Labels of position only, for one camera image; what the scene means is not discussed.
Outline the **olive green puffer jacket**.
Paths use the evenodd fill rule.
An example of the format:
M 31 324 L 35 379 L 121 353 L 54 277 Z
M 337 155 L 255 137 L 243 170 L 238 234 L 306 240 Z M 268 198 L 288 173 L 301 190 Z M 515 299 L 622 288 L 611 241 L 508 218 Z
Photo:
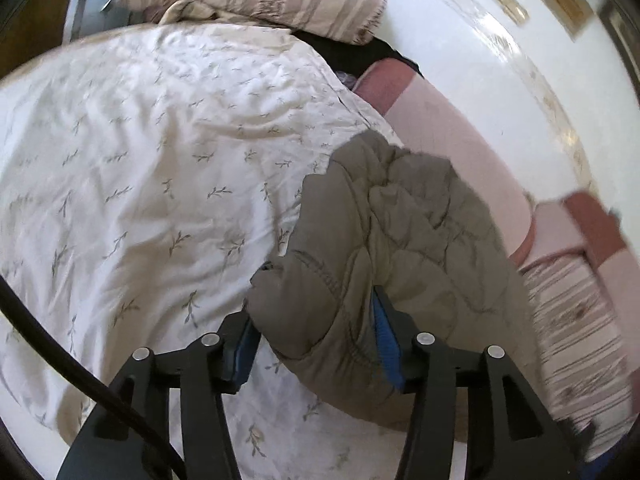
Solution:
M 244 306 L 321 401 L 404 430 L 412 401 L 378 355 L 375 287 L 451 347 L 498 344 L 544 388 L 528 295 L 488 207 L 449 160 L 368 130 L 340 146 L 324 174 L 306 177 L 288 247 L 254 274 Z

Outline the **striped floral pillow right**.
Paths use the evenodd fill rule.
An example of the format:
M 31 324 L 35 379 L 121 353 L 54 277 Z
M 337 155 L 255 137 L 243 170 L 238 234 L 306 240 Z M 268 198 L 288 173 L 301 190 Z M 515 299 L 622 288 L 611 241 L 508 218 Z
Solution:
M 596 425 L 588 460 L 619 441 L 634 423 L 623 336 L 614 308 L 589 263 L 578 255 L 523 273 L 533 309 L 547 406 L 578 429 Z

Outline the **black garment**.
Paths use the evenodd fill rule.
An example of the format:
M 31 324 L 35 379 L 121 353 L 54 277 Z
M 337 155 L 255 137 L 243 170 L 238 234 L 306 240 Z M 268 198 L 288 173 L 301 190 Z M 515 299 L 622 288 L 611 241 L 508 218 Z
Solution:
M 416 62 L 405 58 L 385 41 L 376 37 L 373 37 L 367 44 L 358 46 L 358 44 L 345 44 L 302 30 L 296 30 L 292 32 L 292 35 L 317 51 L 334 72 L 342 72 L 360 78 L 374 63 L 386 58 L 393 58 L 420 74 L 420 68 Z

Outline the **white leaf-print duvet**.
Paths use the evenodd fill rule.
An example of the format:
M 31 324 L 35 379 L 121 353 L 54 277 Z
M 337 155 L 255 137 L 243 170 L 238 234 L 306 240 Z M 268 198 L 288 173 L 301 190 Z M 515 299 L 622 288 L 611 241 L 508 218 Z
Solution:
M 1 274 L 109 382 L 240 310 L 304 179 L 367 130 L 398 142 L 283 29 L 144 25 L 53 50 L 1 84 Z

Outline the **pink maroon folded blanket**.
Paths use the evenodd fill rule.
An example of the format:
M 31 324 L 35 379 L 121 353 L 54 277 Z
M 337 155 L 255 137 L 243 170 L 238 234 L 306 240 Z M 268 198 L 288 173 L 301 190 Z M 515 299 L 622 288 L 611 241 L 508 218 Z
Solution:
M 533 246 L 521 268 L 565 255 L 583 255 L 602 281 L 623 328 L 639 333 L 639 261 L 614 214 L 587 192 L 539 204 Z

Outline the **pink and maroon bolster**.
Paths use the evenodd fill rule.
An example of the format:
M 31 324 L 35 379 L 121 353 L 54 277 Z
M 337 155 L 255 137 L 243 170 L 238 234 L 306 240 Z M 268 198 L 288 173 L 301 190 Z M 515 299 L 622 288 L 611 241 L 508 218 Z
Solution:
M 532 205 L 511 170 L 466 117 L 428 80 L 393 58 L 374 63 L 354 92 L 390 124 L 406 148 L 449 159 L 484 200 L 511 261 L 534 244 Z

